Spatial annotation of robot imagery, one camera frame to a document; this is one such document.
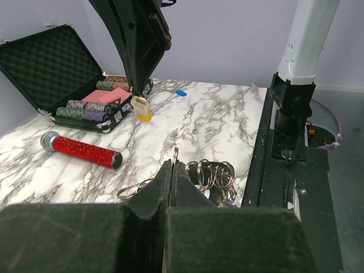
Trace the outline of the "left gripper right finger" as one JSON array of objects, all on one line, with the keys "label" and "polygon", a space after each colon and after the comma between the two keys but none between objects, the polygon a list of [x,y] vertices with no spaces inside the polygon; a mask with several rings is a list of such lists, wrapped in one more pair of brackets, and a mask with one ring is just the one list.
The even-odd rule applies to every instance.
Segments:
[{"label": "left gripper right finger", "polygon": [[175,164],[167,212],[168,272],[317,272],[303,226],[287,209],[221,209]]}]

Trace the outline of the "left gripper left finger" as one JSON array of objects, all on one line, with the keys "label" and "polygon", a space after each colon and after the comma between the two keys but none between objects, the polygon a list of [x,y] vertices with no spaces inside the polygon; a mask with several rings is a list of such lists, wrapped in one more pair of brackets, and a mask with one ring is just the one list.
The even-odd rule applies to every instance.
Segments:
[{"label": "left gripper left finger", "polygon": [[2,272],[161,272],[172,163],[120,204],[1,211]]}]

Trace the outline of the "yellow capped key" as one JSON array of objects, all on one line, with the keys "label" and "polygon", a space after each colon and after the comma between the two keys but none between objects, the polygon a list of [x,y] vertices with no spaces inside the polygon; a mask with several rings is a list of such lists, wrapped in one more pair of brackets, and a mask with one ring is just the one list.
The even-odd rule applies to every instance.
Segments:
[{"label": "yellow capped key", "polygon": [[136,94],[132,93],[132,99],[130,103],[133,108],[133,124],[136,124],[138,121],[151,121],[152,113],[150,110],[150,104],[145,96],[137,96]]}]

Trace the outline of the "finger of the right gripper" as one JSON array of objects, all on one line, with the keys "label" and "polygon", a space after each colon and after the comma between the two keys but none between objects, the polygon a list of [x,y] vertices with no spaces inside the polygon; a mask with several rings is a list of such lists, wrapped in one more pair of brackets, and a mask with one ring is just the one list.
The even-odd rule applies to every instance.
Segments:
[{"label": "finger of the right gripper", "polygon": [[122,59],[134,96],[142,96],[148,79],[172,45],[162,8],[171,1],[90,1],[104,22]]}]

